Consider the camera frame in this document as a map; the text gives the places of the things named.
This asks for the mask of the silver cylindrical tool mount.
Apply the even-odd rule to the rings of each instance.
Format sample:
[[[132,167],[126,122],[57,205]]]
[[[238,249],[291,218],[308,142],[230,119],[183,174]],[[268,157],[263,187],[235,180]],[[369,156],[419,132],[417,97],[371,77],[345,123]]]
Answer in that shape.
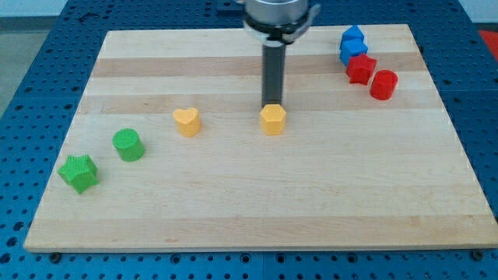
[[[244,29],[262,44],[293,44],[321,11],[308,0],[245,0],[242,6]]]

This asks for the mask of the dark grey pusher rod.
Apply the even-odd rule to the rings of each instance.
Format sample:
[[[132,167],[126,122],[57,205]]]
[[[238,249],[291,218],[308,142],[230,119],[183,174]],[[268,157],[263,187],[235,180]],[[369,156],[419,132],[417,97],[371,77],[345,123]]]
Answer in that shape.
[[[261,106],[281,104],[285,75],[286,46],[262,48]]]

